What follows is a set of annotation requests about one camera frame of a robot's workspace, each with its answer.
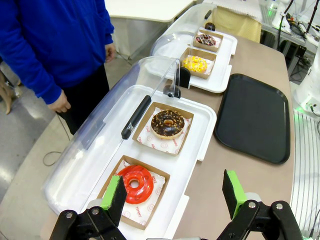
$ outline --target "white countertop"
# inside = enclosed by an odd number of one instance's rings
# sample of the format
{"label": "white countertop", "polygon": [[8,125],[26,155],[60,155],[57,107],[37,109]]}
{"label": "white countertop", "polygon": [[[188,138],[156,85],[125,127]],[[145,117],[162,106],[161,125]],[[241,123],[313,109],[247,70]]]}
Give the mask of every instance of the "white countertop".
{"label": "white countertop", "polygon": [[111,18],[171,22],[194,0],[104,0]]}

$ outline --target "black pants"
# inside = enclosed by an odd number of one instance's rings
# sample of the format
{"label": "black pants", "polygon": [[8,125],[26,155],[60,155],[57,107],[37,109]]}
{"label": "black pants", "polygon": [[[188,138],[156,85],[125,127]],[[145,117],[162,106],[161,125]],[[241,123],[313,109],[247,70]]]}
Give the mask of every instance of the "black pants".
{"label": "black pants", "polygon": [[89,114],[109,92],[109,85],[104,65],[81,83],[63,88],[71,108],[58,114],[66,121],[70,132],[74,135],[87,119]]}

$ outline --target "red glazed donut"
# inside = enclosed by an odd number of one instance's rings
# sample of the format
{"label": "red glazed donut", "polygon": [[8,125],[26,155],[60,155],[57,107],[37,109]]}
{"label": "red glazed donut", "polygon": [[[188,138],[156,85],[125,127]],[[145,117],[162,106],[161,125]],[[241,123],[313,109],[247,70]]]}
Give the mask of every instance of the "red glazed donut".
{"label": "red glazed donut", "polygon": [[[154,182],[150,172],[143,166],[131,165],[122,169],[117,175],[123,177],[124,187],[127,192],[125,201],[128,204],[140,204],[149,198]],[[139,186],[132,187],[130,183],[137,181]]]}

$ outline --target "beige table surface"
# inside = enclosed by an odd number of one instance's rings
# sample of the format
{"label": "beige table surface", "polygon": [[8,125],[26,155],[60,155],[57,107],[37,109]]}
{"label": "beige table surface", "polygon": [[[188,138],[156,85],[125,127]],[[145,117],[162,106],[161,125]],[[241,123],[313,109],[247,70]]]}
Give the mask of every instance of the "beige table surface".
{"label": "beige table surface", "polygon": [[[258,193],[262,201],[290,202],[293,172],[295,134],[291,91],[285,58],[282,53],[262,44],[237,37],[238,45],[231,59],[232,74],[239,73],[265,82],[281,90],[290,109],[291,154],[282,165],[273,165],[231,150],[212,136],[205,159],[195,165],[185,194],[190,197],[175,238],[199,236],[215,240],[230,222],[230,215],[222,192],[224,170],[235,170],[245,192]],[[222,94],[198,88],[181,89],[182,97],[210,106],[218,113]],[[49,239],[57,216],[52,214],[44,224],[41,236]],[[251,233],[248,239],[264,239]]]}

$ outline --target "black handle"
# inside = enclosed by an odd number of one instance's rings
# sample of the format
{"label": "black handle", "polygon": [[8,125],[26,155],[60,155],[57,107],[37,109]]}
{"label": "black handle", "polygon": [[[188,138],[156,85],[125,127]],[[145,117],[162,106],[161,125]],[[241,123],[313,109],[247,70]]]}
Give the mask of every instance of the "black handle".
{"label": "black handle", "polygon": [[133,129],[141,119],[142,115],[147,110],[150,103],[151,103],[151,96],[146,95],[144,99],[141,101],[141,103],[139,104],[139,106],[136,108],[132,116],[130,117],[125,127],[123,128],[121,132],[121,136],[123,139],[127,140],[130,137],[131,132],[133,131]]}
{"label": "black handle", "polygon": [[207,20],[209,18],[209,16],[211,15],[212,11],[209,10],[206,15],[204,16],[204,19]]}

